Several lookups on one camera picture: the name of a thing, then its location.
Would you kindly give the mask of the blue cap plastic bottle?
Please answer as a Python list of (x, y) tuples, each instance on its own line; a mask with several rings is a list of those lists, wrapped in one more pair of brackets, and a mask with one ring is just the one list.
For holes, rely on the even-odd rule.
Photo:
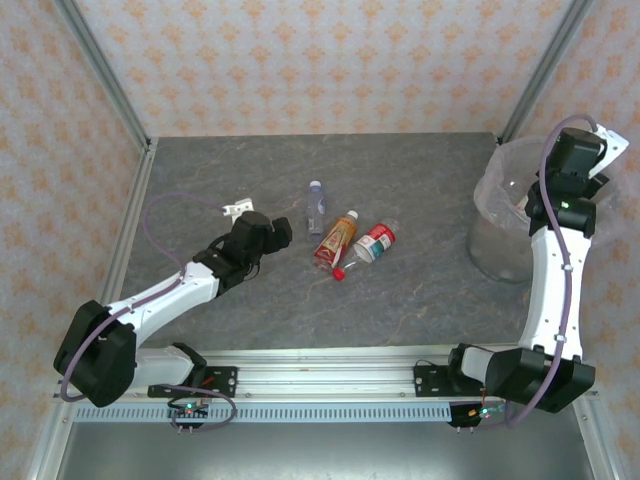
[(324, 232), (326, 206), (325, 190), (322, 183), (313, 180), (309, 183), (307, 195), (307, 232), (310, 237), (319, 237)]

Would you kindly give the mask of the orange label plastic bottle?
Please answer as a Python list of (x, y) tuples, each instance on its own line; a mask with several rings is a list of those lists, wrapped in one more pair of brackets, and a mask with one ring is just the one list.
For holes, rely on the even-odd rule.
[(349, 210), (339, 217), (322, 240), (313, 256), (314, 265), (328, 272), (337, 267), (357, 231), (359, 214)]

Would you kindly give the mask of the red cap red label bottle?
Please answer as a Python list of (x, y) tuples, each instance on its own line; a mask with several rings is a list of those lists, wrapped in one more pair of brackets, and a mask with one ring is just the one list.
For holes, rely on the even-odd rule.
[(388, 218), (378, 222), (351, 246), (346, 257), (332, 270), (333, 278), (343, 281), (354, 271), (362, 270), (375, 262), (395, 243), (399, 229), (396, 219)]

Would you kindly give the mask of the small controller board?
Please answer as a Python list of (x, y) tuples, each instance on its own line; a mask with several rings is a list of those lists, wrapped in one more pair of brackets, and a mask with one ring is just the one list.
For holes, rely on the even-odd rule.
[(180, 398), (174, 398), (167, 402), (167, 407), (170, 424), (178, 432), (193, 433), (201, 428), (204, 420), (209, 417), (208, 405), (202, 400), (180, 403)]
[(507, 402), (482, 403), (480, 401), (456, 401), (449, 404), (450, 420), (447, 424), (460, 432), (495, 429), (506, 426)]

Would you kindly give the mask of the grey metal panel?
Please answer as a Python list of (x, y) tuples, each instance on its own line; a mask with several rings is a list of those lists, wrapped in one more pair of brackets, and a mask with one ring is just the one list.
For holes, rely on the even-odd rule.
[(441, 423), (76, 424), (57, 480), (593, 480), (575, 417), (514, 430)]

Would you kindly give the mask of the aluminium frame post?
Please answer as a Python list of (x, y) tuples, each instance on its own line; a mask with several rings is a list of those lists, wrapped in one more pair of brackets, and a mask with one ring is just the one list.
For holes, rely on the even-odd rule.
[(551, 37), (526, 87), (519, 97), (503, 131), (496, 137), (502, 145), (516, 138), (532, 114), (560, 60), (566, 53), (595, 0), (571, 0), (555, 33)]
[(52, 0), (52, 2), (75, 37), (80, 50), (123, 121), (129, 136), (143, 152), (146, 152), (151, 144), (151, 138), (146, 133), (78, 3), (76, 0)]

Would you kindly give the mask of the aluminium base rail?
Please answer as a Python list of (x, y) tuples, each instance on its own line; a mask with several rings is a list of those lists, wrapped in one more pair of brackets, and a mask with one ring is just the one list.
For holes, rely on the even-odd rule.
[[(449, 365), (449, 355), (457, 346), (231, 350), (198, 354), (207, 366), (238, 368), (236, 399), (374, 401), (421, 398), (415, 395), (414, 366), (418, 363)], [(474, 346), (489, 351), (517, 347), (513, 344)], [(147, 389), (132, 388), (117, 401), (150, 398)]]

